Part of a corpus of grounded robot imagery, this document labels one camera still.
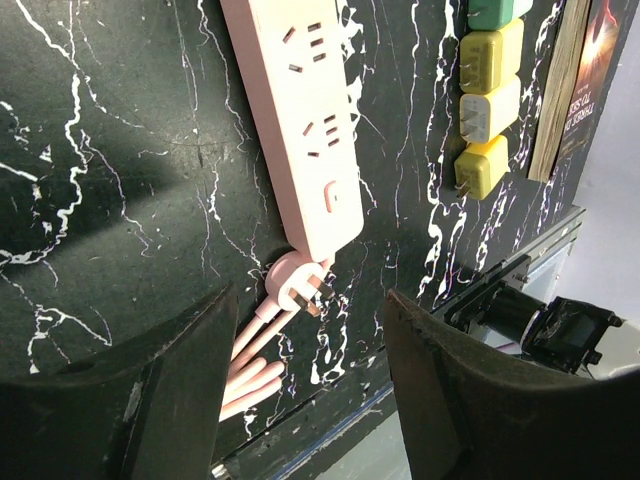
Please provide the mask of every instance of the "white floor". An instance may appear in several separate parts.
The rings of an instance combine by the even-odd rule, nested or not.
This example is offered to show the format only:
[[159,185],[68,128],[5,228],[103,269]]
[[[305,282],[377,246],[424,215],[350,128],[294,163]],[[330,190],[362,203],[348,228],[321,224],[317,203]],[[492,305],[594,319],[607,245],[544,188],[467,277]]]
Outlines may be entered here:
[[394,413],[319,480],[411,480],[400,419]]

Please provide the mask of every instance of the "power strip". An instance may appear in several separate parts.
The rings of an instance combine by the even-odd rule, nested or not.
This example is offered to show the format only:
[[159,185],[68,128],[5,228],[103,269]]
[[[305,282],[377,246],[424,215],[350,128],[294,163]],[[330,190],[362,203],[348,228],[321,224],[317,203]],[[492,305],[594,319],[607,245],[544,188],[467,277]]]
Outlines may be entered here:
[[221,0],[289,243],[331,258],[364,217],[334,0]]

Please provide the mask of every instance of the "green usb charger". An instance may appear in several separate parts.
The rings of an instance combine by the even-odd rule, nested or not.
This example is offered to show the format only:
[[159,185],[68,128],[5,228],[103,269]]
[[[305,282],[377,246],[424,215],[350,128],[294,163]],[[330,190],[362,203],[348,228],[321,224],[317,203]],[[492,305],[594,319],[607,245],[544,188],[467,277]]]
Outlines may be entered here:
[[500,30],[533,7],[533,0],[469,0],[472,30]]

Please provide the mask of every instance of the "gray surface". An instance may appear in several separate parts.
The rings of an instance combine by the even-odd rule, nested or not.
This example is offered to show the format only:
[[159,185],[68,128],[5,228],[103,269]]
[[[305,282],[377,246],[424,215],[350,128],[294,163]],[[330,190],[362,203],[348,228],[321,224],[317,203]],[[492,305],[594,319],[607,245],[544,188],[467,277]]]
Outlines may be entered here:
[[367,478],[411,479],[400,418],[394,413],[318,480]]
[[587,208],[556,293],[640,323],[640,22],[634,22],[589,153],[575,203]]

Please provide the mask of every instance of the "pink power cord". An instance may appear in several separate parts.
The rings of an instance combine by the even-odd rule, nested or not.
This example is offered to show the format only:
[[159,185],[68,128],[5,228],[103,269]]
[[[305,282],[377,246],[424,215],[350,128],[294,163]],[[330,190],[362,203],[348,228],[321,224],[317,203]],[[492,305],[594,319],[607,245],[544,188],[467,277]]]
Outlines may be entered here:
[[[308,285],[305,285],[311,275],[309,272],[316,271],[318,273],[316,278],[324,281],[333,262],[334,259],[331,258],[320,264],[315,264],[305,261],[300,253],[291,252],[278,260],[269,271],[267,275],[269,296],[256,309],[256,316],[238,335],[233,344],[232,362],[229,367],[220,421],[257,405],[280,390],[282,380],[279,376],[284,372],[284,363],[277,361],[267,365],[267,361],[264,358],[251,360],[301,310],[301,305],[292,305],[291,302],[286,301],[289,298],[293,298],[291,291],[296,293],[305,290],[309,291]],[[268,323],[271,324],[258,335],[260,329]]]

